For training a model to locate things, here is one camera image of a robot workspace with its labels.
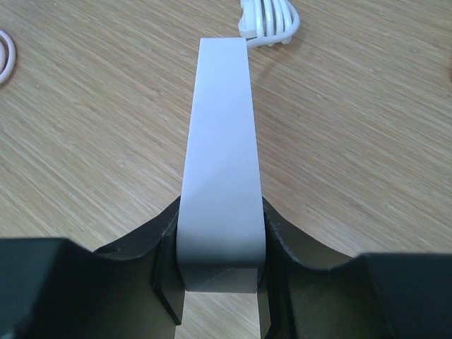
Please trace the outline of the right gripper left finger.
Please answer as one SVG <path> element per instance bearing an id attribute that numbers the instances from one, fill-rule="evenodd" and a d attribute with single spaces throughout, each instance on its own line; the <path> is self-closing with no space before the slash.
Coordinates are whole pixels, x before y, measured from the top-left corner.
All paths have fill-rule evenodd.
<path id="1" fill-rule="evenodd" d="M 95 251 L 66 238 L 1 240 L 2 338 L 173 338 L 185 289 L 179 202 Z"/>

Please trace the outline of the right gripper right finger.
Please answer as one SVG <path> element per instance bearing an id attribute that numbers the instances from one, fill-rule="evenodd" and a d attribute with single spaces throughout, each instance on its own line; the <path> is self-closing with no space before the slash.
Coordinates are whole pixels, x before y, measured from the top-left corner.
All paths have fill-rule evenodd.
<path id="1" fill-rule="evenodd" d="M 262 338 L 450 338 L 451 255 L 346 256 L 263 205 Z"/>

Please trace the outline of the white power strip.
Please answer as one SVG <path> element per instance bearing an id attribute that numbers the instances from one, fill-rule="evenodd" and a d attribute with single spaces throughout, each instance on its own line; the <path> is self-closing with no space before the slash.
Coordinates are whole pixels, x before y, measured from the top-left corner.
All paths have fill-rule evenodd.
<path id="1" fill-rule="evenodd" d="M 239 37 L 201 39 L 176 254 L 192 292 L 254 293 L 266 259 L 248 51 L 287 44 L 300 17 L 289 1 L 243 1 Z"/>

